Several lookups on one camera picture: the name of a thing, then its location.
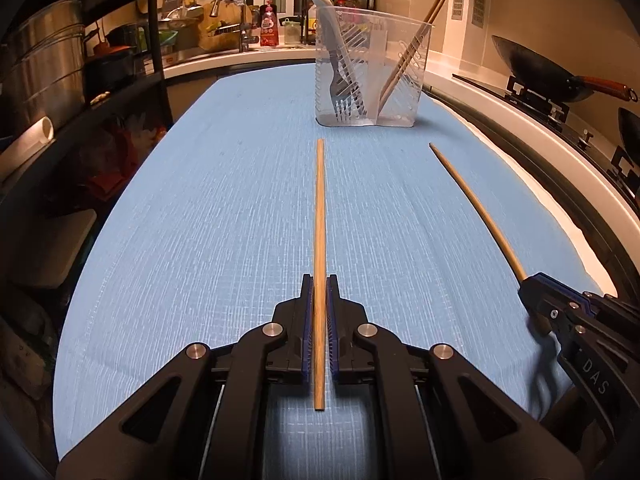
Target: red bottle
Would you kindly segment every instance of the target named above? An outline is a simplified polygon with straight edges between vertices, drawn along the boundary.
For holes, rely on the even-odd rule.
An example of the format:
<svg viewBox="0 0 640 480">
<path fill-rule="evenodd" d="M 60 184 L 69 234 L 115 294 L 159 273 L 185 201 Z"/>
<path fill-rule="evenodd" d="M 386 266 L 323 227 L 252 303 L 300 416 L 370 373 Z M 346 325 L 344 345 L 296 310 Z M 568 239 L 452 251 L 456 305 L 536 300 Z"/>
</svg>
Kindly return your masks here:
<svg viewBox="0 0 640 480">
<path fill-rule="evenodd" d="M 260 46 L 278 46 L 278 17 L 273 12 L 271 0 L 267 2 L 260 24 Z"/>
</svg>

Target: gas stove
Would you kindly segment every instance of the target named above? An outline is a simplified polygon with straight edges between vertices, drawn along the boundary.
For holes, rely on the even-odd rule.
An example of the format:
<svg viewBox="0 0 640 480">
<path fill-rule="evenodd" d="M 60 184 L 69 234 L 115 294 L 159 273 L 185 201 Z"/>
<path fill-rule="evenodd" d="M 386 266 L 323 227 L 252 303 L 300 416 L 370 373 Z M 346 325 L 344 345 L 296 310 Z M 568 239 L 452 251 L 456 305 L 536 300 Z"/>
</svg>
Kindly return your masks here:
<svg viewBox="0 0 640 480">
<path fill-rule="evenodd" d="M 524 85 L 521 85 L 514 76 L 510 76 L 506 89 L 457 74 L 453 74 L 453 77 L 510 104 L 555 133 L 596 168 L 640 217 L 640 177 L 632 170 L 625 175 L 622 168 L 620 168 L 620 161 L 623 158 L 633 166 L 629 156 L 623 148 L 618 147 L 613 158 L 610 159 L 590 144 L 589 141 L 593 137 L 592 134 L 587 130 L 580 134 L 566 124 L 569 113 L 569 107 L 566 104 L 553 103 L 545 97 L 532 92 L 525 88 Z"/>
</svg>

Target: wok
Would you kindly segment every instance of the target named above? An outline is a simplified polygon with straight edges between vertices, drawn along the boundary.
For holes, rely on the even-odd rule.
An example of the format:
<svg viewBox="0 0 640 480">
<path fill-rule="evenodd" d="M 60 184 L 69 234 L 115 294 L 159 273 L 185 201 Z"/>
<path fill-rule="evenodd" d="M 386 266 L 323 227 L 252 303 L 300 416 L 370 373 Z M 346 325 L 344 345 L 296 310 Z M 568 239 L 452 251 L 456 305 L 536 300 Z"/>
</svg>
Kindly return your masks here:
<svg viewBox="0 0 640 480">
<path fill-rule="evenodd" d="M 626 108 L 618 108 L 618 127 L 622 147 L 636 166 L 640 166 L 640 117 Z"/>
<path fill-rule="evenodd" d="M 547 99 L 559 103 L 575 103 L 602 92 L 623 101 L 638 102 L 633 89 L 622 83 L 596 77 L 575 76 L 525 46 L 492 36 L 502 60 L 507 64 L 518 82 Z"/>
</svg>

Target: blue table surface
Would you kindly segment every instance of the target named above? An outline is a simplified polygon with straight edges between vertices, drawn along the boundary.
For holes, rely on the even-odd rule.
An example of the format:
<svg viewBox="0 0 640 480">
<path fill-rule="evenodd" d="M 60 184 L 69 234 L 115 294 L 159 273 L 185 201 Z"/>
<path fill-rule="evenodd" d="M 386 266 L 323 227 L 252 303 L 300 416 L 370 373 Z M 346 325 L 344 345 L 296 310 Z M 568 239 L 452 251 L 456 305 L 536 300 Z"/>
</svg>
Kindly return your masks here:
<svg viewBox="0 0 640 480">
<path fill-rule="evenodd" d="M 533 415 L 548 408 L 549 389 L 536 395 L 541 346 L 527 330 L 517 282 L 429 142 L 528 273 L 599 292 L 556 220 L 425 95 L 413 128 L 323 128 L 313 99 L 311 64 L 223 78 L 137 172 L 98 236 L 65 321 L 53 398 L 61 457 L 185 345 L 235 342 L 300 293 L 302 275 L 312 272 L 319 137 L 327 270 L 343 297 L 405 343 L 452 344 Z M 561 391 L 568 379 L 550 361 Z M 310 396 L 286 393 L 270 390 L 267 478 L 375 478 L 366 389 L 330 385 L 325 412 L 312 409 Z"/>
</svg>

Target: wok handle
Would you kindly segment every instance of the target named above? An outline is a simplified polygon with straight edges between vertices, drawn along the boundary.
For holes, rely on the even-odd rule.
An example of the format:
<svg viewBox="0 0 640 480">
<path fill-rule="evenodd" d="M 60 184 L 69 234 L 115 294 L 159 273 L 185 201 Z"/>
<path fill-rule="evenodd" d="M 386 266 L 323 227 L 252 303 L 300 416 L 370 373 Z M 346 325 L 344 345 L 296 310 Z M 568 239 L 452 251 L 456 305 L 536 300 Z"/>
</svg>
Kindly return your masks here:
<svg viewBox="0 0 640 480">
<path fill-rule="evenodd" d="M 632 88 L 629 88 L 627 85 L 623 85 L 622 83 L 588 76 L 577 76 L 576 79 L 589 90 L 617 97 L 623 101 L 638 102 L 638 94 L 636 94 Z"/>
</svg>

